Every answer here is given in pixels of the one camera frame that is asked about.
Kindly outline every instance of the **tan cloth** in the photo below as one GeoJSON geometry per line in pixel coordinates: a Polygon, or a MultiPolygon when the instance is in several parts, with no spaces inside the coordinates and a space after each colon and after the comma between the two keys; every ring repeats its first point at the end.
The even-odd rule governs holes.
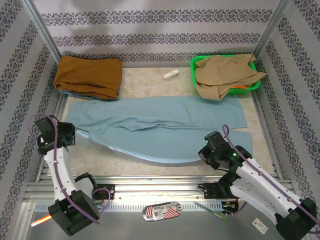
{"type": "Polygon", "coordinates": [[[118,59],[87,60],[62,56],[53,85],[79,95],[115,99],[122,81],[118,59]]]}
{"type": "Polygon", "coordinates": [[[256,60],[253,54],[232,57],[215,55],[196,62],[196,89],[204,99],[221,100],[234,86],[254,84],[266,74],[254,71],[248,64],[256,60]]]}

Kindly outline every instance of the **wall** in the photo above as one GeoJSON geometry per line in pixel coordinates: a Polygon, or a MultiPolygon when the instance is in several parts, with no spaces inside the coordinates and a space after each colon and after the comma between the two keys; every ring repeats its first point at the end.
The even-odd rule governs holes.
{"type": "Polygon", "coordinates": [[[35,0],[63,54],[125,67],[186,67],[197,55],[253,52],[279,0],[35,0]]]}
{"type": "Polygon", "coordinates": [[[27,121],[52,114],[58,100],[57,65],[18,0],[0,0],[0,55],[0,240],[7,240],[40,160],[27,121]]]}
{"type": "Polygon", "coordinates": [[[258,62],[258,97],[284,175],[320,205],[320,1],[294,0],[258,62]]]}

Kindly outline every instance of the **folded cloth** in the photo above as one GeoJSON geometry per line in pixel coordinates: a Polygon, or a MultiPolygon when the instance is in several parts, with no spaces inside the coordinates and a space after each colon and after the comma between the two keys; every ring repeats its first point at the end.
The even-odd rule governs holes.
{"type": "Polygon", "coordinates": [[[122,81],[122,62],[118,59],[87,60],[62,56],[53,85],[98,99],[115,99],[122,81]]]}
{"type": "MultiPolygon", "coordinates": [[[[72,102],[66,122],[78,134],[145,160],[160,163],[187,163],[199,160],[204,137],[247,126],[239,100],[226,96],[212,101],[199,96],[165,96],[120,99],[113,102],[72,102]]],[[[252,152],[251,134],[230,131],[230,137],[252,152]]]]}
{"type": "Polygon", "coordinates": [[[221,100],[234,86],[248,86],[264,77],[248,64],[256,60],[253,54],[231,57],[215,55],[196,62],[196,89],[205,99],[221,100]]]}
{"type": "Polygon", "coordinates": [[[74,93],[72,91],[67,91],[67,90],[59,90],[59,92],[63,93],[63,94],[68,94],[69,96],[74,97],[74,98],[84,99],[84,100],[100,100],[100,101],[106,101],[106,102],[119,100],[119,96],[117,96],[116,98],[111,98],[111,99],[101,99],[101,98],[97,98],[97,97],[93,97],[93,96],[80,95],[80,94],[74,93]]]}

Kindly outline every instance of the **mustard towel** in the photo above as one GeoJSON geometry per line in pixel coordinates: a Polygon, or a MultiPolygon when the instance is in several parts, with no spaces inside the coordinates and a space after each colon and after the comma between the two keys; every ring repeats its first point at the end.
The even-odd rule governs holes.
{"type": "Polygon", "coordinates": [[[122,81],[118,59],[87,60],[62,56],[53,85],[58,90],[100,99],[115,99],[122,81]]]}

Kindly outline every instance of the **sticker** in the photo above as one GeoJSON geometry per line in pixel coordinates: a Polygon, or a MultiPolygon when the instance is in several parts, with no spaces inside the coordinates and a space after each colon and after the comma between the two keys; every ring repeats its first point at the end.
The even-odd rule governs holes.
{"type": "Polygon", "coordinates": [[[172,219],[181,214],[181,205],[177,201],[150,205],[143,208],[142,214],[148,222],[172,219]]]}
{"type": "Polygon", "coordinates": [[[260,233],[265,234],[268,230],[267,226],[262,223],[258,218],[253,220],[252,225],[260,231],[260,233]]]}

